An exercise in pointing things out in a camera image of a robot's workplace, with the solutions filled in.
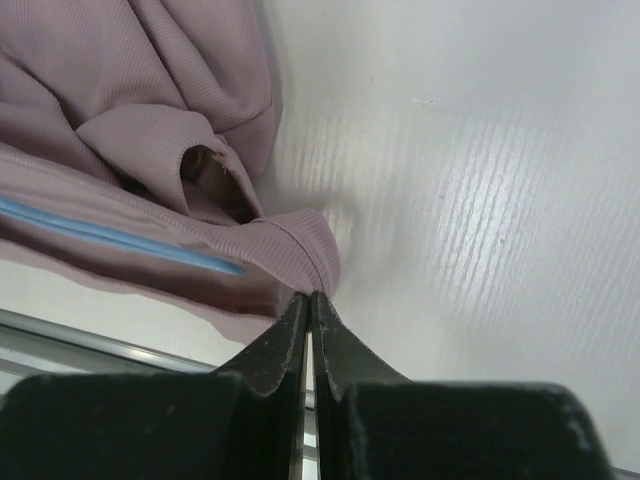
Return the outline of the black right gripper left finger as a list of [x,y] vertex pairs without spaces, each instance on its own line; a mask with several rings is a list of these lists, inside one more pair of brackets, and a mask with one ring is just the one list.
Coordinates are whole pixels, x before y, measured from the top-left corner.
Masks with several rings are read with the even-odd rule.
[[37,375],[1,403],[5,479],[298,479],[308,299],[209,373]]

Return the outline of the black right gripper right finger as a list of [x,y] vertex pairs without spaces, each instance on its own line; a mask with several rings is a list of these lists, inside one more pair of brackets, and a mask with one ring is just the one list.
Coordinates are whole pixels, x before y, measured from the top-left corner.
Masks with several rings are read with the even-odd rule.
[[412,381],[310,299],[323,479],[611,479],[586,408],[548,383]]

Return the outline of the mauve tank top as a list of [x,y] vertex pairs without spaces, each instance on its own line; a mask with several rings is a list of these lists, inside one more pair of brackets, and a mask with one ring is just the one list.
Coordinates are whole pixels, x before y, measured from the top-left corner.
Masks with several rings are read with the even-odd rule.
[[5,1],[1,198],[219,257],[234,276],[1,213],[1,256],[184,308],[249,342],[297,293],[333,294],[336,240],[254,189],[277,119],[250,1]]

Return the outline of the blue wire hanger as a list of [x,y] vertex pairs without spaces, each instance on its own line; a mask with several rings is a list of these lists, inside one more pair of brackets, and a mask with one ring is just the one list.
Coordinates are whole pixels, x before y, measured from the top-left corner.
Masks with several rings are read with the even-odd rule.
[[234,276],[246,274],[245,268],[219,257],[172,246],[145,237],[125,233],[121,230],[52,214],[5,197],[1,198],[1,213],[10,218],[21,220],[48,231],[96,244],[117,247],[126,251],[141,253],[155,258],[162,258],[224,274]]

